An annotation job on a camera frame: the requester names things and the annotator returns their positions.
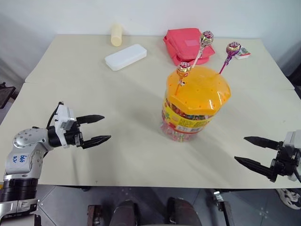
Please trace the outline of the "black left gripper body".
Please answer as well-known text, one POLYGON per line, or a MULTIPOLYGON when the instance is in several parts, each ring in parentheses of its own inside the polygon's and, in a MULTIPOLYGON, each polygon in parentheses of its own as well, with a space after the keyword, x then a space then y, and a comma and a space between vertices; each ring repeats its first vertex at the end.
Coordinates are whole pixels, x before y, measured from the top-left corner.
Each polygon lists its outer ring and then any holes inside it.
POLYGON ((82 136, 82 132, 80 131, 80 124, 75 121, 71 128, 66 130, 64 133, 64 137, 66 140, 66 143, 68 145, 75 145, 76 147, 82 147, 84 140, 82 136))

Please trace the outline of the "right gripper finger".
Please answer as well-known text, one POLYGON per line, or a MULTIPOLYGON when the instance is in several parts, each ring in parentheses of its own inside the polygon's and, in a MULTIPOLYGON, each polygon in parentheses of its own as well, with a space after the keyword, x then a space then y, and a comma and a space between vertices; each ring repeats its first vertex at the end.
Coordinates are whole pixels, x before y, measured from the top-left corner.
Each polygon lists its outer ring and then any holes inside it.
POLYGON ((259 162, 235 156, 234 159, 238 161, 241 165, 245 166, 249 170, 256 172, 258 174, 264 175, 267 177, 271 182, 275 182, 277 179, 278 174, 274 172, 272 168, 268 168, 266 166, 261 165, 259 162))
POLYGON ((273 149, 273 150, 279 150, 282 145, 283 142, 277 142, 277 141, 273 141, 270 139, 266 139, 263 137, 254 137, 254 136, 249 136, 249 137, 244 137, 244 140, 252 143, 253 145, 262 147, 262 148, 269 148, 269 149, 273 149))

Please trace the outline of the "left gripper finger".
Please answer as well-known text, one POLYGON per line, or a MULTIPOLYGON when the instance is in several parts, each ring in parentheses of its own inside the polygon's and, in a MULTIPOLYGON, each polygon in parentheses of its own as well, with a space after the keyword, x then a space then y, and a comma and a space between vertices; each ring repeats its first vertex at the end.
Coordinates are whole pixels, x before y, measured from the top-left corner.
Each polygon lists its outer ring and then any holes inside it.
POLYGON ((87 148, 91 148, 94 146, 98 146, 98 145, 108 141, 110 138, 111 138, 111 135, 93 137, 90 140, 83 141, 82 148, 87 149, 87 148))
POLYGON ((85 115, 85 116, 80 116, 77 117, 77 123, 78 124, 90 124, 90 123, 95 123, 97 121, 100 121, 104 119, 104 116, 98 115, 98 114, 93 114, 93 115, 85 115))

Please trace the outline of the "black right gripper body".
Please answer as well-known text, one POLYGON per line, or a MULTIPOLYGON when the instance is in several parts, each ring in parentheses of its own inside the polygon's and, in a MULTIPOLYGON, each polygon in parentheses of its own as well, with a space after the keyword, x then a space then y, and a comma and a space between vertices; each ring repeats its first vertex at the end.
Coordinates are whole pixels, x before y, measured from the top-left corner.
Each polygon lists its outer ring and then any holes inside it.
POLYGON ((301 159, 301 151, 294 146, 285 145, 279 142, 277 155, 271 162, 273 176, 292 176, 294 175, 301 159))

